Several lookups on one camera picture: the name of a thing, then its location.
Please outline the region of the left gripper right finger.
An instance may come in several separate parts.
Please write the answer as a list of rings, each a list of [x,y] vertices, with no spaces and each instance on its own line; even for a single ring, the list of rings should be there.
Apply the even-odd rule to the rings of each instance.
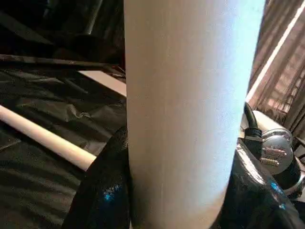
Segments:
[[[237,142],[215,229],[303,229],[297,209],[247,146]]]

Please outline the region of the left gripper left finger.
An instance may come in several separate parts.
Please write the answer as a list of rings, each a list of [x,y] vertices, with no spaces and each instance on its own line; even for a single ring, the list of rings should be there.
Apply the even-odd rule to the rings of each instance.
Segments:
[[[62,227],[128,229],[130,187],[127,127],[123,126],[86,171]]]

